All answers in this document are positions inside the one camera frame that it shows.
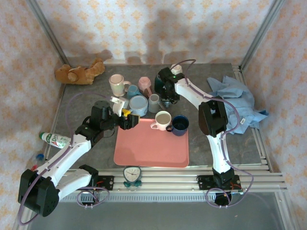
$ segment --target cream mug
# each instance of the cream mug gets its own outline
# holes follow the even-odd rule
[[[109,78],[109,83],[113,94],[117,97],[125,95],[125,93],[128,91],[128,87],[131,85],[131,82],[124,80],[124,77],[121,74],[112,75]]]

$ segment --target brown teddy bear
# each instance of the brown teddy bear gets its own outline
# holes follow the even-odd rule
[[[92,84],[94,78],[105,71],[105,66],[101,58],[96,58],[90,68],[77,67],[71,68],[63,65],[55,71],[56,79],[64,84],[87,85]]]

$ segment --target mug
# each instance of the mug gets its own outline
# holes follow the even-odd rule
[[[179,73],[182,73],[182,66],[181,65],[176,65],[175,67],[172,68],[171,72],[173,74],[179,74]]]
[[[131,82],[125,81],[124,77],[120,74],[112,75],[109,78],[109,83],[113,94],[117,97],[125,95],[125,92],[127,92],[128,90],[128,87],[125,87],[125,85],[131,85]]]
[[[139,88],[145,97],[152,95],[152,83],[148,77],[141,77],[139,79]]]
[[[183,136],[189,127],[189,120],[183,116],[178,115],[173,118],[172,125],[166,127],[168,132],[173,132],[174,135],[180,137]]]
[[[128,91],[127,91],[127,99],[131,99],[132,97],[136,95],[141,95],[139,88],[136,85],[129,86]]]
[[[145,116],[148,110],[147,98],[142,95],[134,96],[130,99],[129,106],[132,114]]]
[[[164,87],[164,83],[160,78],[160,75],[158,74],[155,78],[154,78],[154,91],[158,94],[161,94],[163,91],[163,87]]]
[[[172,116],[167,111],[160,111],[155,116],[155,122],[150,125],[150,128],[165,131],[166,127],[171,123]]]
[[[160,97],[158,94],[152,94],[150,95],[148,99],[148,111],[156,114],[160,110]]]

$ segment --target pink tray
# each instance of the pink tray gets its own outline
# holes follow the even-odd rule
[[[117,165],[184,168],[189,164],[188,132],[181,137],[151,129],[154,119],[140,119],[135,128],[118,129],[114,162]]]

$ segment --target bottle label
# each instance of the bottle label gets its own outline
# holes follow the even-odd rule
[[[49,134],[47,135],[47,137],[46,137],[46,142],[47,142],[48,144],[50,144],[50,138],[51,138],[51,136],[52,136],[52,134],[49,133]]]
[[[69,142],[69,138],[62,137],[62,136],[60,136],[58,134],[49,133],[46,136],[46,142],[48,144],[50,144],[50,145],[53,145],[55,147],[58,147],[58,148],[62,149]]]

